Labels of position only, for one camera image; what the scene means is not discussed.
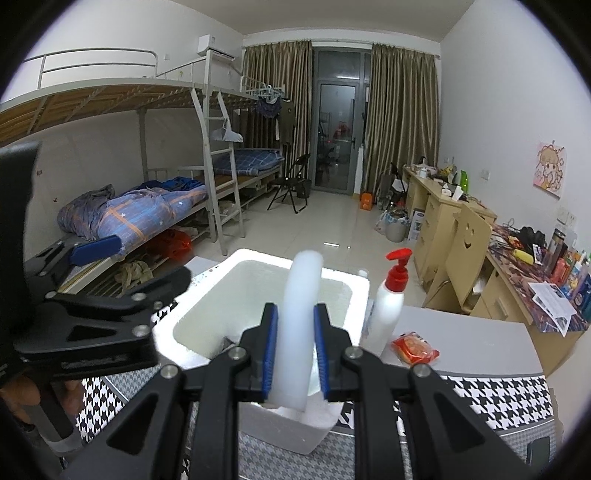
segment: trash can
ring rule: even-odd
[[[307,199],[310,198],[310,190],[312,189],[312,181],[311,180],[303,180],[301,181],[297,187],[295,187],[295,195],[299,199]]]
[[[390,215],[386,218],[386,238],[394,243],[402,242],[407,236],[408,217],[396,218]]]

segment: screw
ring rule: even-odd
[[[425,364],[418,364],[413,367],[414,374],[420,378],[427,378],[431,375],[431,367]]]
[[[176,377],[178,374],[178,367],[176,365],[164,365],[160,369],[160,375],[162,375],[165,379],[170,380],[171,378]]]
[[[345,355],[351,360],[355,360],[356,358],[359,358],[361,355],[363,355],[363,350],[361,350],[361,348],[358,346],[348,346],[345,349]]]
[[[131,333],[133,333],[136,337],[145,337],[150,333],[150,327],[147,325],[136,325],[131,330]]]
[[[140,292],[140,291],[139,291],[139,292],[137,292],[137,293],[134,293],[134,294],[131,296],[131,299],[132,299],[133,301],[143,301],[143,300],[145,300],[145,299],[146,299],[146,294],[145,294],[145,293],[143,293],[143,292]]]
[[[246,356],[246,350],[241,346],[233,346],[228,350],[228,356],[232,360],[240,360]]]

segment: blue gripper pad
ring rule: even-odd
[[[82,267],[115,255],[121,250],[121,238],[111,235],[88,244],[76,245],[70,254],[70,265]]]
[[[320,322],[320,313],[318,305],[314,307],[314,341],[316,343],[316,356],[318,358],[318,376],[320,379],[320,388],[324,398],[329,393],[329,362],[326,356],[326,347],[324,337],[322,336],[322,324]]]
[[[267,337],[265,355],[262,362],[262,394],[265,399],[267,399],[269,396],[269,392],[271,391],[271,383],[273,381],[273,367],[275,365],[275,346],[277,345],[278,321],[279,313],[277,310],[277,305],[273,305],[271,324],[269,325],[269,335]]]

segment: red pump nozzle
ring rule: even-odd
[[[395,292],[404,291],[408,282],[406,264],[412,254],[413,251],[409,248],[401,248],[386,255],[388,260],[398,260],[398,265],[392,267],[388,272],[385,282],[385,287],[388,290]]]

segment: houndstooth tablecloth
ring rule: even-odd
[[[92,439],[125,403],[158,371],[158,367],[125,374],[84,380],[85,409],[77,419],[82,437]],[[524,461],[527,445],[550,438],[550,455],[556,451],[554,416],[548,385],[543,375],[533,377],[457,377],[442,375],[458,395]],[[404,425],[398,419],[402,455],[407,478],[411,478]],[[249,480],[342,480],[353,479],[355,442],[353,404],[346,403],[324,441],[309,455],[299,455],[240,434],[240,473]],[[189,457],[184,460],[188,472]]]

